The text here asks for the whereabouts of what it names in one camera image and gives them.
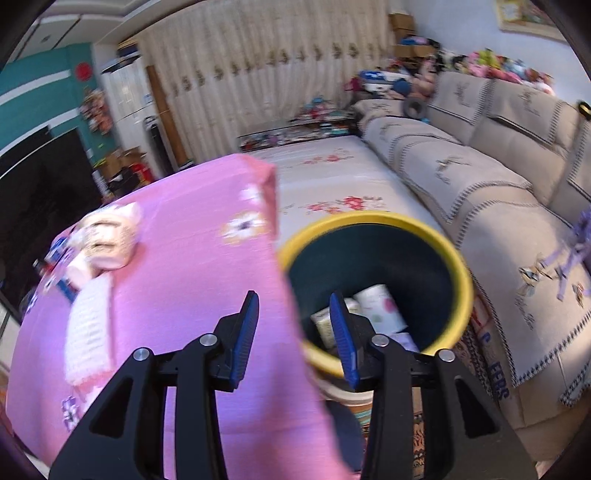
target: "black tv screen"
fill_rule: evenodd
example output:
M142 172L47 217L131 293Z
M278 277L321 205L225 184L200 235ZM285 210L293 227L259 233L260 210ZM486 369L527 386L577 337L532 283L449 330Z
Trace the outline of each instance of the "black tv screen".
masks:
M34 152L51 140L51 133L48 127L43 127L32 133L24 140L17 143L0 157L0 175L6 173L10 168L25 158L29 153Z
M0 290L15 309L39 282L33 262L60 232L101 206L92 172L74 129L0 176Z

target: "pink fabric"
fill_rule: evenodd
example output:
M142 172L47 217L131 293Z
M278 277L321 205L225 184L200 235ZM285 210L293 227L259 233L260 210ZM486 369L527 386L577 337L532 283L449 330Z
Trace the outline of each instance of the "pink fabric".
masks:
M253 184L267 202L241 199ZM308 381L293 299L275 259L274 168L230 155L175 174L124 198L144 218L131 263L114 271L111 308L115 362L141 346L156 354L184 347L239 310L255 290L261 309L246 376L233 394L218 394L222 444L230 479L349 478L330 419ZM259 210L271 231L237 245L223 225ZM67 439L60 403L69 304L54 287L39 298L20 331L8 387L7 413L17 435L51 464ZM165 470L172 478L174 395L165 421Z

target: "cardboard box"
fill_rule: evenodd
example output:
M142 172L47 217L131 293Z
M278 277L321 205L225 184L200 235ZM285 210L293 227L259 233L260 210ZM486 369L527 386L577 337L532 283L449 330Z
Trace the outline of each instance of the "cardboard box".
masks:
M414 57L413 45L395 45L394 56L398 59L411 59Z
M429 55L435 55L435 48L431 45L414 45L414 56L415 57L428 57Z
M96 168L98 168L103 178L106 181L109 181L117 175L123 167L129 167L133 163L142 163L144 157L145 153L140 152L139 147L130 148L125 151L117 149L99 162L96 165Z
M395 45L394 56L399 59L426 58L435 53L431 45Z
M403 28L399 28L397 30L394 30L394 38L396 38L396 43L400 43L400 42L402 42L403 39L405 39L409 35L414 35L414 34L415 34L414 30L405 30Z
M390 14L390 24L392 25L392 29L396 30L412 30L416 31L416 26L414 23L414 17L412 15L405 15L405 14Z

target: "sofa cover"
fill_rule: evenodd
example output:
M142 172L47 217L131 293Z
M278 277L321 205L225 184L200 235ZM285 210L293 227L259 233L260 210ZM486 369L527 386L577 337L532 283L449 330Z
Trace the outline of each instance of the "sofa cover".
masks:
M407 124L405 135L379 139L401 119L378 118L363 138L464 255L490 317L473 326L495 397L534 459L551 459L590 404L583 392L591 385L591 301L575 287L591 287L591 277L574 267L561 301L554 270L568 253L570 223L591 199L589 124L536 90L455 72L439 75L428 116L428 134L413 135L424 127ZM467 158L479 167L469 180ZM482 187L472 191L472 182ZM536 260L560 247L528 285Z

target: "curtain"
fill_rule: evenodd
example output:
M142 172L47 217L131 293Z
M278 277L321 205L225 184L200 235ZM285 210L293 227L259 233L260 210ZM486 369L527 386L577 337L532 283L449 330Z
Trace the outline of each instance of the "curtain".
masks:
M388 0L206 0L137 35L198 163L237 149L258 124L344 85L388 57Z

